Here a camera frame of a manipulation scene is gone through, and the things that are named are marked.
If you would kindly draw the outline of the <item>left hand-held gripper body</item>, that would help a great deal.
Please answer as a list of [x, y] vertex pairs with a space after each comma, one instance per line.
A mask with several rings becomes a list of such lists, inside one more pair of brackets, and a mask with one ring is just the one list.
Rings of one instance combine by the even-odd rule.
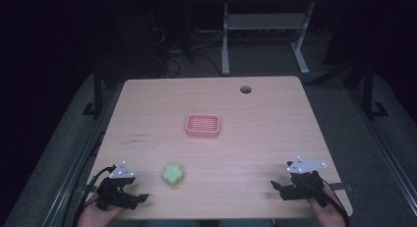
[[140, 197], [124, 192], [124, 188], [132, 185], [135, 180], [135, 174], [125, 161], [112, 168], [109, 176], [102, 180], [96, 191], [99, 196], [97, 207], [106, 210], [109, 205], [112, 205], [124, 209], [135, 209], [140, 203]]

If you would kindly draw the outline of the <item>black metal stand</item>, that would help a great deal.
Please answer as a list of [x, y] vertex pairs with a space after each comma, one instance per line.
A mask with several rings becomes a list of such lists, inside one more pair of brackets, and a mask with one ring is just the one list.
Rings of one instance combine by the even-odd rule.
[[103, 110], [103, 87], [105, 67], [102, 63], [93, 69], [93, 102], [88, 103], [83, 111], [84, 115], [91, 115], [96, 119]]
[[364, 63], [363, 68], [363, 96], [362, 110], [368, 119], [376, 117], [387, 117], [388, 113], [380, 102], [373, 101], [373, 77], [374, 72], [369, 62]]

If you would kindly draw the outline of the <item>pink slotted soap dish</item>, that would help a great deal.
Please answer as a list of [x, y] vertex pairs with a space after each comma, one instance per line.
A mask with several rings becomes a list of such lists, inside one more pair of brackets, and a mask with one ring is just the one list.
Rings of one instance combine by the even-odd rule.
[[186, 122], [186, 134], [190, 137], [216, 138], [219, 135], [220, 119], [215, 114], [190, 114]]

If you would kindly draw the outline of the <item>person's left hand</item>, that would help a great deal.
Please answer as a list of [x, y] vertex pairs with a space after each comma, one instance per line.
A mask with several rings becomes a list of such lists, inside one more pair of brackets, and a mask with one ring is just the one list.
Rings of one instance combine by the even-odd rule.
[[107, 227], [110, 222], [120, 215], [124, 208], [110, 205], [106, 210], [96, 206], [99, 195], [94, 193], [86, 202], [76, 227]]

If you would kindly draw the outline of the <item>green flower-shaped soap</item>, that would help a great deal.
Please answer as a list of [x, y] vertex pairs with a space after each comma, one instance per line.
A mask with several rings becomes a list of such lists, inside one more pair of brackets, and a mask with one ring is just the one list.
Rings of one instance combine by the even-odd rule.
[[185, 173], [180, 164], [173, 163], [173, 164], [166, 164], [164, 166], [162, 179], [166, 184], [170, 186], [176, 186], [184, 179], [184, 177], [185, 177]]

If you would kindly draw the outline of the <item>person's right hand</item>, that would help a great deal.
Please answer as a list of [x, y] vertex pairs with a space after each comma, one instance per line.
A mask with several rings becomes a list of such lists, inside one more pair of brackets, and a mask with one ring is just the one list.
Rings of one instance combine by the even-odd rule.
[[325, 207], [321, 207], [314, 198], [307, 199], [307, 202], [321, 227], [346, 227], [343, 216], [330, 202]]

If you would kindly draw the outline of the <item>white metal desk frame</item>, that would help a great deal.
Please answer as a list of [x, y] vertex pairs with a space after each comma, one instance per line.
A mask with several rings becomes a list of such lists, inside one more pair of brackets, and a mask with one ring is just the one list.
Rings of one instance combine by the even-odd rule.
[[291, 49], [302, 75], [310, 71], [302, 53], [302, 44], [307, 33], [315, 1], [311, 1], [304, 13], [281, 14], [230, 14], [228, 4], [224, 5], [221, 45], [221, 74], [230, 74], [228, 34], [231, 30], [277, 30], [298, 29], [299, 36], [291, 43]]

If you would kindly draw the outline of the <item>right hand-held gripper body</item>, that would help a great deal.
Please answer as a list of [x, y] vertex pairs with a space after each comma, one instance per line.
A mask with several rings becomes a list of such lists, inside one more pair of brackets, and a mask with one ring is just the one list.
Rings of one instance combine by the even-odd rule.
[[287, 162], [286, 171], [290, 174], [291, 185], [282, 186], [279, 193], [286, 190], [289, 200], [314, 198], [316, 201], [325, 201], [324, 181], [319, 170], [326, 167], [322, 161], [297, 156], [294, 161]]

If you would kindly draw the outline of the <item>grey metal floor rail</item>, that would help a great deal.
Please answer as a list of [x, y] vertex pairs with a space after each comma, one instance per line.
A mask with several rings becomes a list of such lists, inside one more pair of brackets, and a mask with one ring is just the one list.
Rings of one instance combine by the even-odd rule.
[[378, 118], [388, 118], [389, 114], [381, 102], [371, 102], [370, 105], [367, 105], [363, 102], [365, 97], [359, 92], [348, 90], [347, 94], [358, 110], [367, 129], [376, 141], [385, 158], [388, 169], [392, 173], [393, 179], [398, 184], [407, 204], [410, 206], [413, 214], [417, 217], [417, 188], [412, 183], [410, 176], [406, 173], [400, 160], [396, 157], [393, 146], [388, 142], [387, 137], [377, 124]]
[[119, 90], [105, 90], [103, 107], [98, 115], [84, 115], [91, 98], [69, 108], [59, 124], [51, 144], [53, 151], [46, 160], [46, 168], [56, 175], [57, 190], [52, 192], [52, 203], [41, 227], [61, 227], [73, 216], [72, 208], [78, 203], [79, 180], [89, 175], [89, 158], [108, 126], [111, 113], [120, 95]]

